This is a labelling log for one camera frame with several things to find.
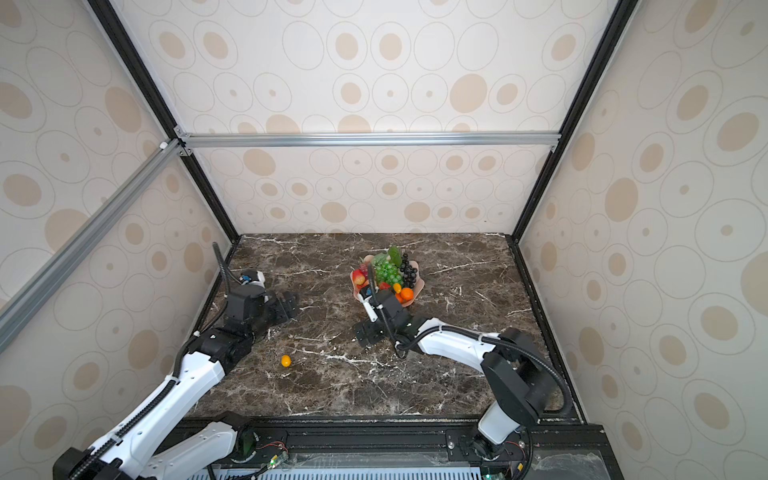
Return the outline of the red yellow-tipped fake strawberry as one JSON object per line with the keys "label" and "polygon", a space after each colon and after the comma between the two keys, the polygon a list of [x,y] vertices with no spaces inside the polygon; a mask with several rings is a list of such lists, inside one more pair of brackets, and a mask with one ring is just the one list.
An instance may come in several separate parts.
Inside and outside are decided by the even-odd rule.
{"label": "red yellow-tipped fake strawberry", "polygon": [[358,286],[362,287],[367,282],[367,275],[364,274],[360,269],[354,270],[351,274],[352,282]]}

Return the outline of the pink scalloped fruit bowl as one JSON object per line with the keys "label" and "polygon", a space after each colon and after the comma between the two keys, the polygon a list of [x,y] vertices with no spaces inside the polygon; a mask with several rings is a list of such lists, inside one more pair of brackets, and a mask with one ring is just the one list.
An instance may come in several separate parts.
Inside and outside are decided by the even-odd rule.
{"label": "pink scalloped fruit bowl", "polygon": [[[374,256],[375,256],[375,255],[368,255],[368,256],[366,256],[366,257],[363,259],[363,262],[362,262],[362,263],[366,263],[366,264],[368,264],[368,265],[369,265],[369,272],[370,272],[370,274],[369,274],[369,277],[367,278],[367,282],[366,282],[366,284],[365,284],[364,286],[362,286],[362,287],[358,287],[358,286],[356,286],[356,285],[355,285],[355,284],[352,282],[352,279],[351,279],[351,274],[352,274],[352,273],[350,274],[350,281],[352,282],[352,286],[353,286],[353,298],[354,298],[355,300],[357,300],[357,301],[359,301],[359,300],[357,299],[357,294],[358,294],[358,293],[359,293],[361,290],[363,290],[365,287],[370,287],[370,288],[371,288],[371,290],[372,290],[372,288],[373,288],[373,287],[375,287],[375,288],[376,288],[376,290],[379,290],[379,285],[377,285],[377,284],[375,283],[374,267],[373,267],[373,265],[371,264],[371,261],[372,261],[372,259],[373,259],[373,257],[374,257]],[[411,305],[413,305],[413,304],[415,303],[416,299],[418,298],[418,296],[420,295],[420,293],[422,292],[422,290],[423,290],[423,289],[424,289],[424,287],[425,287],[425,282],[424,282],[424,280],[423,280],[423,279],[421,278],[421,276],[420,276],[420,270],[419,270],[419,265],[418,265],[418,263],[417,263],[415,260],[410,260],[410,262],[411,262],[411,264],[412,264],[414,267],[416,267],[416,268],[418,269],[418,277],[417,277],[416,285],[415,285],[415,287],[412,289],[412,290],[414,291],[414,298],[413,298],[411,301],[409,301],[409,302],[403,302],[403,303],[402,303],[402,305],[403,305],[404,307],[410,307]]]}

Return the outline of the green fake grape bunch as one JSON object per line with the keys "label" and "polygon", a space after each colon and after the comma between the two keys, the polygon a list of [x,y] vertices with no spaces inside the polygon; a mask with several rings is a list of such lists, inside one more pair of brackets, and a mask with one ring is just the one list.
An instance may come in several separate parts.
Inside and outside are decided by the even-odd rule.
{"label": "green fake grape bunch", "polygon": [[371,264],[374,267],[375,283],[380,285],[387,284],[393,287],[395,284],[403,286],[403,278],[400,267],[402,257],[400,250],[396,246],[391,246],[386,252],[376,254]]}

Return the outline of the black fake grape bunch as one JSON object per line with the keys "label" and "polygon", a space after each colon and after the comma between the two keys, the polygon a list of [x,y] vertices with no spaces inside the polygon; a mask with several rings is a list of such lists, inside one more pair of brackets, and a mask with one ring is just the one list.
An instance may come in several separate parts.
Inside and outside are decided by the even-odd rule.
{"label": "black fake grape bunch", "polygon": [[416,285],[418,269],[411,264],[407,253],[402,254],[402,262],[399,270],[402,277],[402,286],[404,288],[413,289]]}

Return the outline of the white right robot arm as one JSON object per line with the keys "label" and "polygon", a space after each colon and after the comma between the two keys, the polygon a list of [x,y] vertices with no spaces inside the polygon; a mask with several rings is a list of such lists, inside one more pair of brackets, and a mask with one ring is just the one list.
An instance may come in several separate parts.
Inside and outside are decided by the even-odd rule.
{"label": "white right robot arm", "polygon": [[478,449],[494,452],[512,433],[538,425],[556,390],[563,396],[558,412],[567,413],[572,407],[563,378],[515,328],[491,334],[437,318],[408,320],[397,327],[383,320],[365,320],[355,325],[355,335],[362,346],[390,341],[400,358],[413,351],[444,357],[482,373],[494,401],[477,423],[474,443]]}

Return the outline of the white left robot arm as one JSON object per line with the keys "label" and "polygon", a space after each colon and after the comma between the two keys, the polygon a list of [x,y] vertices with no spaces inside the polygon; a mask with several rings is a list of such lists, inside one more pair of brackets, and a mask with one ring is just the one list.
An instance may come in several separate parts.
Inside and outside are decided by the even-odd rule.
{"label": "white left robot arm", "polygon": [[234,287],[213,324],[194,332],[172,370],[131,414],[88,448],[54,463],[55,479],[184,479],[233,452],[242,421],[215,421],[165,451],[162,442],[191,408],[250,354],[273,327],[296,317],[298,297],[257,283]]}

